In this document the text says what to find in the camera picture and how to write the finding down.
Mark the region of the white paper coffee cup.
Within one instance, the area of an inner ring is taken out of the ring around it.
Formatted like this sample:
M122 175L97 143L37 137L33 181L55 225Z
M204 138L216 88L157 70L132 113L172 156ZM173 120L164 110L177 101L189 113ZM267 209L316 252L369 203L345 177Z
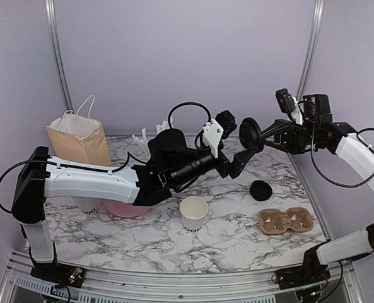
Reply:
M208 203L198 196L189 196L179 205L182 224L188 232L198 232L206 220L209 211Z

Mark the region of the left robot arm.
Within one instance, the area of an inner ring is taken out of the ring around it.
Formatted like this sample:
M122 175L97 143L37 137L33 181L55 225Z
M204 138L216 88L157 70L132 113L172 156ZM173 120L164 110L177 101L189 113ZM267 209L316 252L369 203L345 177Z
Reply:
M263 149L260 127L251 118L237 125L233 114L209 117L189 148L184 133L166 129L148 142L150 159L141 165L104 167L53 157L45 146L18 164L13 203L9 213L19 221L30 245L34 277L75 283L83 269L57 261L45 218L47 198L109 199L134 206L154 206L191 186L215 170L221 177L238 177L253 155Z

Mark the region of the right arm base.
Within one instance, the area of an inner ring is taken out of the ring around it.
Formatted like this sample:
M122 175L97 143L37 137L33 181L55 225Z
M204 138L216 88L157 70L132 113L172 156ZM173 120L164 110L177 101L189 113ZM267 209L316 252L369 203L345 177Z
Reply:
M322 265L318 260L319 247L320 244L306 250L301 265L275 271L271 280L278 284L281 290L328 280L330 278L328 266Z

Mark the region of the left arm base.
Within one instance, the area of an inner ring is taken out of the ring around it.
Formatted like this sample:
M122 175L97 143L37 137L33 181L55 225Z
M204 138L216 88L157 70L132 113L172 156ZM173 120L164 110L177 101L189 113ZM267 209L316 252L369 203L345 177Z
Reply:
M81 288L86 270L79 266L62 263L35 264L31 276L48 282L60 283L68 287Z

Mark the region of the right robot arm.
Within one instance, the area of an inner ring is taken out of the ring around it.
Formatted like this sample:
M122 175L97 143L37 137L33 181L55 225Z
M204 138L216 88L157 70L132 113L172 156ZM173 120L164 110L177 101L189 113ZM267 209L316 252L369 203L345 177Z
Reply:
M267 146L291 155L314 154L327 149L347 163L362 179L352 189L367 185L374 192L374 149L346 122L334 122L327 95L305 95L297 101L287 89L276 92L276 100L287 120L277 119L265 129L260 140ZM374 223L362 230L307 250L297 277L310 283L328 264L362 258L374 253Z

